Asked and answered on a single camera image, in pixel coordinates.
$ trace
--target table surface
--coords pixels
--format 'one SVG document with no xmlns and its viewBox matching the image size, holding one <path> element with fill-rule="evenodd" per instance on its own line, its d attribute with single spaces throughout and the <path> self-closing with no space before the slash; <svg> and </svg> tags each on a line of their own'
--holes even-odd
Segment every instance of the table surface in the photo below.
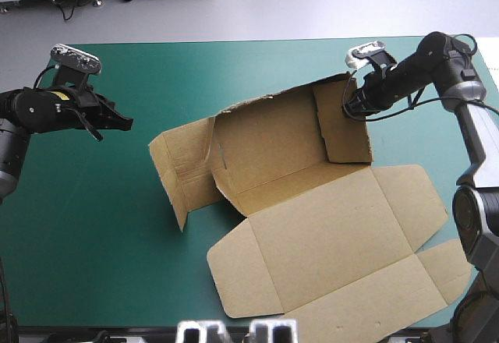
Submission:
<svg viewBox="0 0 499 343">
<path fill-rule="evenodd" d="M 420 39 L 381 38 L 397 59 Z M 19 323 L 247 323 L 224 314 L 206 262 L 207 250 L 243 217 L 216 203 L 192 212 L 181 233 L 147 144 L 163 130 L 243 99 L 344 72 L 345 52 L 367 41 L 77 46 L 103 63 L 96 91 L 135 122 L 128 133 L 104 132 L 102 143 L 84 131 L 33 136 L 19 188 L 0 207 L 0 253 Z M 482 57 L 474 62 L 488 103 L 498 105 Z M 428 87 L 424 97 L 435 95 Z M 453 115 L 435 103 L 368 128 L 374 165 L 421 164 L 449 208 L 455 180 L 469 165 Z M 449 220 L 425 248 L 455 237 Z M 453 309 L 419 326 L 444 324 Z"/>
</svg>

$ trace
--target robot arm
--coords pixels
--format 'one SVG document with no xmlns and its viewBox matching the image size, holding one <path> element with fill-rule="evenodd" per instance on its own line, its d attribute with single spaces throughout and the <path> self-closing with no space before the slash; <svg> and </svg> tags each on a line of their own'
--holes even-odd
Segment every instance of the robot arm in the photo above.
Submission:
<svg viewBox="0 0 499 343">
<path fill-rule="evenodd" d="M 348 117 L 362 120 L 359 116 L 389 109 L 404 97 L 414 108 L 424 87 L 433 83 L 465 141 L 471 166 L 457 181 L 452 207 L 462 247 L 479 275 L 451 323 L 424 339 L 435 343 L 489 343 L 499 337 L 499 129 L 483 103 L 486 90 L 472 64 L 475 52 L 476 46 L 435 32 L 398 64 L 381 42 L 353 48 L 346 59 L 354 68 L 366 62 L 374 67 L 344 103 Z"/>
<path fill-rule="evenodd" d="M 130 130 L 133 120 L 120 115 L 115 103 L 94 93 L 89 75 L 99 74 L 99 59 L 63 44 L 55 45 L 51 57 L 57 63 L 52 85 L 13 90 L 0 94 L 0 203 L 19 181 L 33 133 L 85 129 L 102 140 L 99 129 Z"/>
</svg>

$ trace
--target green table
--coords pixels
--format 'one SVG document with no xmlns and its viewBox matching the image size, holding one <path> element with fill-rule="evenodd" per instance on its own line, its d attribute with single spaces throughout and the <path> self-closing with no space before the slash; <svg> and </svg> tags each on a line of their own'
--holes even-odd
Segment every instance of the green table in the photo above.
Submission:
<svg viewBox="0 0 499 343">
<path fill-rule="evenodd" d="M 420 37 L 385 38 L 398 59 Z M 166 326 L 230 320 L 206 262 L 243 217 L 227 203 L 189 216 L 182 234 L 149 156 L 159 132 L 249 97 L 346 70 L 366 39 L 181 44 L 88 44 L 104 69 L 97 92 L 135 118 L 133 131 L 34 136 L 17 191 L 0 207 L 0 253 L 22 325 Z M 488 102 L 497 89 L 475 57 Z M 34 77 L 26 77 L 29 85 Z M 425 97 L 436 93 L 427 89 Z M 421 164 L 449 205 L 469 162 L 453 115 L 430 104 L 369 124 L 375 165 Z M 449 221 L 428 243 L 457 236 Z M 453 306 L 419 325 L 446 323 Z"/>
</svg>

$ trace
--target cardboard flap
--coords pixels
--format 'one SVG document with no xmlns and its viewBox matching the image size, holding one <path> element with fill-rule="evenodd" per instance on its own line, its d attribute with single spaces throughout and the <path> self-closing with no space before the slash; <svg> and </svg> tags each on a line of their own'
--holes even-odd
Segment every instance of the cardboard flap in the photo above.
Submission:
<svg viewBox="0 0 499 343">
<path fill-rule="evenodd" d="M 419 165 L 374 168 L 373 173 L 415 252 L 448 219 L 445 205 Z"/>
<path fill-rule="evenodd" d="M 214 136 L 234 193 L 325 159 L 310 86 L 232 110 L 217 116 Z"/>
<path fill-rule="evenodd" d="M 247 220 L 211 247 L 207 260 L 228 316 L 236 318 L 284 312 Z"/>
<path fill-rule="evenodd" d="M 366 162 L 373 160 L 365 122 L 346 118 L 342 112 L 342 95 L 348 80 L 313 85 L 317 117 L 326 143 L 330 162 Z M 356 88 L 350 82 L 346 97 Z"/>
<path fill-rule="evenodd" d="M 418 257 L 448 305 L 461 296 L 469 283 L 472 267 L 458 239 L 418 253 Z"/>
<path fill-rule="evenodd" d="M 364 164 L 332 164 L 328 161 L 322 161 L 307 169 L 299 170 L 242 193 L 234 193 L 234 188 L 230 186 L 231 178 L 227 169 L 214 169 L 213 176 L 217 187 L 225 198 L 241 214 L 250 216 L 260 210 L 274 206 L 277 202 L 289 200 L 310 189 L 365 167 Z"/>
<path fill-rule="evenodd" d="M 187 212 L 221 199 L 207 160 L 213 123 L 205 118 L 165 131 L 149 145 L 181 229 Z"/>
<path fill-rule="evenodd" d="M 412 254 L 371 168 L 248 220 L 285 312 Z"/>
<path fill-rule="evenodd" d="M 447 306 L 416 255 L 284 315 L 299 341 L 375 343 Z"/>
</svg>

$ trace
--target cardboard box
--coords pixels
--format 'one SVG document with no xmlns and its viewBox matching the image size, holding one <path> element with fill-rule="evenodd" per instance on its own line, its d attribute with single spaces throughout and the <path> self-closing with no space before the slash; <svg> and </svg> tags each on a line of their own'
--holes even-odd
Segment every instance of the cardboard box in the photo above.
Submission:
<svg viewBox="0 0 499 343">
<path fill-rule="evenodd" d="M 248 218 L 207 255 L 225 312 L 284 313 L 301 341 L 376 342 L 444 308 L 471 267 L 421 167 L 371 168 L 348 75 L 245 101 L 162 133 L 150 152 L 179 226 L 223 198 Z M 346 96 L 355 89 L 351 83 Z"/>
<path fill-rule="evenodd" d="M 342 114 L 348 78 L 258 97 L 157 136 L 150 154 L 179 227 L 222 195 L 248 216 L 369 164 L 365 124 Z"/>
</svg>

